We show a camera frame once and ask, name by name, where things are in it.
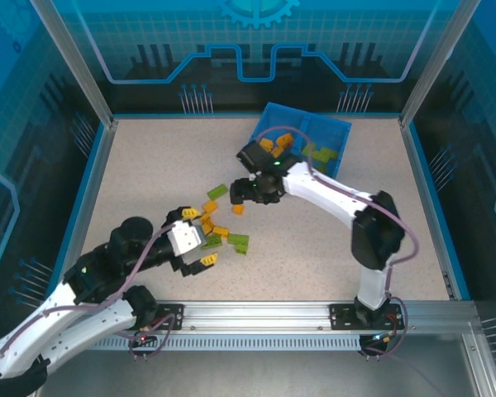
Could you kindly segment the blue two-compartment plastic bin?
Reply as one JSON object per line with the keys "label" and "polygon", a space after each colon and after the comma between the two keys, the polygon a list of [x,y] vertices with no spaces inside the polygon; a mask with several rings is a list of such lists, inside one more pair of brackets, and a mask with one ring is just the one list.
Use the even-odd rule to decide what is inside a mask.
{"label": "blue two-compartment plastic bin", "polygon": [[[294,137],[294,144],[286,151],[298,155],[302,160],[306,160],[307,157],[302,156],[301,151],[311,142],[316,145],[316,151],[323,146],[338,151],[338,157],[325,164],[326,176],[336,178],[351,131],[349,122],[277,103],[268,103],[250,138],[254,140],[261,132],[271,127],[274,130],[265,134],[264,138],[272,140],[275,148],[277,146],[275,141],[279,136],[291,133]],[[324,163],[312,158],[312,164],[315,168],[316,165]]]}

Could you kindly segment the aluminium corner strut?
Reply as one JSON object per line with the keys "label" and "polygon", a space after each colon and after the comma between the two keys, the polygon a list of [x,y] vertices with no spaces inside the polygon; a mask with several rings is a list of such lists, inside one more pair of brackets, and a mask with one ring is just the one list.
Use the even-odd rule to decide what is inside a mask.
{"label": "aluminium corner strut", "polygon": [[473,389],[477,397],[496,397],[496,345],[481,332],[462,335]]}

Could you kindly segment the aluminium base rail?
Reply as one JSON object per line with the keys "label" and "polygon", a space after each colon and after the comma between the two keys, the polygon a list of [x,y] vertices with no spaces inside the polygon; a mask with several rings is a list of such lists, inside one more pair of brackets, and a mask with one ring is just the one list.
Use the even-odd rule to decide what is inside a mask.
{"label": "aluminium base rail", "polygon": [[[130,304],[118,300],[104,309],[93,306],[60,307],[49,304],[41,310],[38,326],[50,335],[61,334],[76,325],[83,334],[112,334],[150,326],[158,304],[183,304],[184,320],[180,332],[201,333],[310,333],[372,334],[373,331],[333,331],[327,302],[159,302]],[[469,301],[409,301],[402,307],[405,329],[417,333],[463,333],[477,326],[475,304]]]}

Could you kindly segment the aluminium frame post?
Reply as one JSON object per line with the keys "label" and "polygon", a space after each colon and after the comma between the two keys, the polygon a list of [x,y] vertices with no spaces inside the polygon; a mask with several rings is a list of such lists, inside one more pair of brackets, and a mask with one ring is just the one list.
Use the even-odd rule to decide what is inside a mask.
{"label": "aluminium frame post", "polygon": [[52,0],[29,0],[100,122],[117,129],[114,116]]}
{"label": "aluminium frame post", "polygon": [[402,129],[408,128],[430,92],[444,65],[468,26],[481,0],[460,0],[458,7],[446,25],[421,76],[417,80],[400,116]]}

